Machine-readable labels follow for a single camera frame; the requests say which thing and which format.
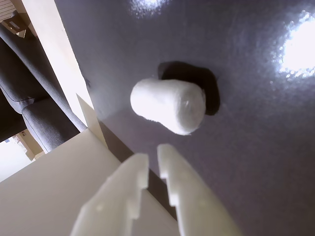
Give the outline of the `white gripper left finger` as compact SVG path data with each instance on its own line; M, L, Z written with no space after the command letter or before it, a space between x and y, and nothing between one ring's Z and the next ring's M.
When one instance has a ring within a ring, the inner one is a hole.
M149 157L137 153L124 161L81 207L73 236L129 236L140 216L141 192L148 188Z

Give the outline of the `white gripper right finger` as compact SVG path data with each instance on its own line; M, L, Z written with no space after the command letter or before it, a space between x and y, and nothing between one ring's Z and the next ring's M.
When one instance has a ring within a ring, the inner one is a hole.
M170 144L157 147L160 178L175 207L182 236L240 236L228 211L194 168Z

